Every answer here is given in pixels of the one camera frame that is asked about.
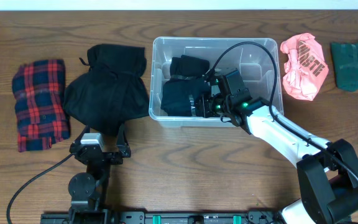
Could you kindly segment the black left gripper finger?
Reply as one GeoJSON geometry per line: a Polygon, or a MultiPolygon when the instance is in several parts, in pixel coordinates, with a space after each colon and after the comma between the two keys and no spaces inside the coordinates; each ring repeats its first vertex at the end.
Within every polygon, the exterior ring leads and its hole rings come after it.
{"type": "Polygon", "coordinates": [[[116,147],[119,149],[119,152],[130,152],[130,146],[126,138],[124,123],[122,123],[119,127],[116,139],[116,147]]]}
{"type": "Polygon", "coordinates": [[[84,127],[84,129],[82,130],[81,134],[78,136],[78,143],[80,144],[81,143],[81,139],[82,137],[86,134],[86,133],[89,133],[90,132],[90,127],[88,125],[86,125],[84,127]]]}

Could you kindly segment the black shirt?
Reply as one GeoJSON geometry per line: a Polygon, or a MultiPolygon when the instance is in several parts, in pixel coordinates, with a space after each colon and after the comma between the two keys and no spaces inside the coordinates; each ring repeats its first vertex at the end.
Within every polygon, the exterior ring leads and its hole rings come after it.
{"type": "Polygon", "coordinates": [[[209,61],[197,57],[182,55],[173,57],[170,65],[170,78],[193,80],[202,77],[209,70],[209,61]]]}

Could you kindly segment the dark navy shirt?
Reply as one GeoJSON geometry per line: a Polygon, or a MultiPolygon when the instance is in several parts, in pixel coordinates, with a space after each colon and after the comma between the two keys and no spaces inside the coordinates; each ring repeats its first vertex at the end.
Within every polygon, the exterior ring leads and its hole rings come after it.
{"type": "Polygon", "coordinates": [[[191,100],[197,100],[210,91],[210,86],[203,79],[167,81],[163,87],[161,110],[169,116],[193,116],[191,100]]]}

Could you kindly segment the pink printed t-shirt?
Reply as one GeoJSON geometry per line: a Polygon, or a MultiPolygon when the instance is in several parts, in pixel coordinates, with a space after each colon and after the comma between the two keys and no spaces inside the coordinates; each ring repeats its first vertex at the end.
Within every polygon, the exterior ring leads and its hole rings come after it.
{"type": "Polygon", "coordinates": [[[286,93],[297,100],[314,100],[329,72],[321,44],[310,33],[298,34],[283,41],[280,51],[288,56],[282,81],[286,93]]]}

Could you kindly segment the dark green shirt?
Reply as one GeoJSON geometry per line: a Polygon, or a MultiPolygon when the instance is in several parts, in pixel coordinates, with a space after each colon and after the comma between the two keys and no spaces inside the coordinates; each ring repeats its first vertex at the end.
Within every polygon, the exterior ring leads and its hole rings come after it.
{"type": "Polygon", "coordinates": [[[344,91],[358,90],[358,42],[331,42],[336,85],[344,91]]]}

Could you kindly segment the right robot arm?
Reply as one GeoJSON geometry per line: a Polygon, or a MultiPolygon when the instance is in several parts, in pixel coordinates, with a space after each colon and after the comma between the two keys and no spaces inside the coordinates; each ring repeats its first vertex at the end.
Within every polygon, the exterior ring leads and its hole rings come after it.
{"type": "Polygon", "coordinates": [[[271,101],[252,98],[238,70],[208,71],[218,92],[196,107],[204,117],[220,116],[269,143],[296,168],[301,198],[283,208],[282,223],[350,223],[358,211],[358,158],[344,139],[319,138],[280,114],[271,101]]]}

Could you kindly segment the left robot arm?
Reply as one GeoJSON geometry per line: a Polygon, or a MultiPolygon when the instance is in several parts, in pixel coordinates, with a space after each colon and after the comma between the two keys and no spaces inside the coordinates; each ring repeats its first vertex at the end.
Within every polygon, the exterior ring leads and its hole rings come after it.
{"type": "Polygon", "coordinates": [[[104,149],[100,133],[91,133],[86,126],[70,146],[70,153],[86,166],[86,172],[74,175],[69,184],[71,195],[69,224],[119,223],[119,215],[106,208],[105,200],[111,173],[111,166],[121,165],[123,159],[131,157],[131,149],[126,139],[125,125],[121,124],[117,133],[115,152],[104,149]]]}

